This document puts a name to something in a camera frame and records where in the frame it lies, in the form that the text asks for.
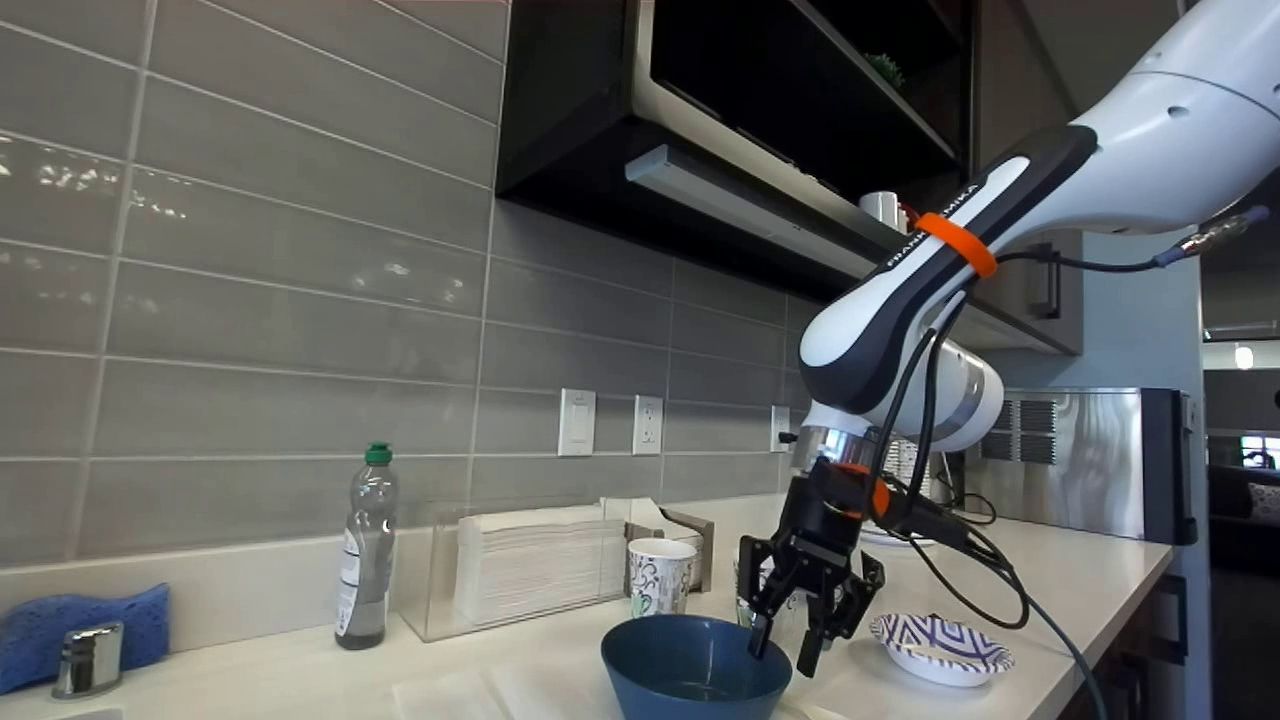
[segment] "kitchen counter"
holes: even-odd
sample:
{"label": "kitchen counter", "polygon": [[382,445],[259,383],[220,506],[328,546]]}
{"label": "kitchen counter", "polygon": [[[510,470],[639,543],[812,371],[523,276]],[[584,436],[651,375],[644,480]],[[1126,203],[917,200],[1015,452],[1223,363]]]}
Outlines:
{"label": "kitchen counter", "polygon": [[[1000,520],[989,535],[1022,567],[1027,593],[1097,661],[1174,561],[1163,543],[1111,539],[1039,523]],[[824,650],[816,678],[797,676],[782,715],[1057,715],[1082,686],[1068,646],[1032,620],[1000,631],[963,612],[917,561],[913,546],[861,543],[884,561],[889,582],[861,631]],[[1013,616],[1013,595],[971,561],[927,546],[936,562],[984,608]],[[693,595],[693,612],[734,616],[734,562],[717,562],[717,587]],[[1013,667],[989,686],[942,686],[905,676],[882,644],[882,612],[942,612],[992,631]],[[401,620],[367,650],[342,650],[328,627],[259,637],[127,673],[122,686],[90,698],[51,698],[33,686],[0,698],[10,720],[167,720],[167,715],[310,715],[310,720],[401,720],[401,715],[478,715],[478,720],[607,720],[620,715],[599,637],[629,616],[624,601],[564,616],[523,620],[478,637],[420,644]],[[777,640],[801,646],[801,620],[782,616]]]}

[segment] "cup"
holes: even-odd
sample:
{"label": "cup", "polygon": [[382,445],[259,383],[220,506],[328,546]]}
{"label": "cup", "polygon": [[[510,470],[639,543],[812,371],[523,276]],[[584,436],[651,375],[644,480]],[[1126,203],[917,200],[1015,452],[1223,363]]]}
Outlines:
{"label": "cup", "polygon": [[696,546],[670,535],[644,535],[629,543],[631,567],[631,612],[673,616],[686,612],[690,582],[696,572]]}

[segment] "bottle cap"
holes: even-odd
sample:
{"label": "bottle cap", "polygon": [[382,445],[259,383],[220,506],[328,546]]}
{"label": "bottle cap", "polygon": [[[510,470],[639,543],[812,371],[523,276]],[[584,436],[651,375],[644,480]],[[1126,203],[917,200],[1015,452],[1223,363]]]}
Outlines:
{"label": "bottle cap", "polygon": [[393,464],[393,445],[367,445],[364,446],[367,467],[389,467]]}

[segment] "patterned bowl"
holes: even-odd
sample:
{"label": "patterned bowl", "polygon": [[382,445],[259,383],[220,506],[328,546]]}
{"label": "patterned bowl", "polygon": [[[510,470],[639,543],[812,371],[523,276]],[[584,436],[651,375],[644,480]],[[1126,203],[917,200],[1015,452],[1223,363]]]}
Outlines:
{"label": "patterned bowl", "polygon": [[1010,673],[1010,650],[962,620],[889,612],[875,622],[882,646],[913,676],[978,686]]}

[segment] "tile backsplash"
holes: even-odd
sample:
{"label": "tile backsplash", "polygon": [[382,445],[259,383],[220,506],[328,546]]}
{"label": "tile backsplash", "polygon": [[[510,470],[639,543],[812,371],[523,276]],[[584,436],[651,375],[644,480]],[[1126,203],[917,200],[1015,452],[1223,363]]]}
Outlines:
{"label": "tile backsplash", "polygon": [[782,487],[812,305],[502,203],[510,11],[0,5],[0,562],[328,535],[376,436],[403,523]]}

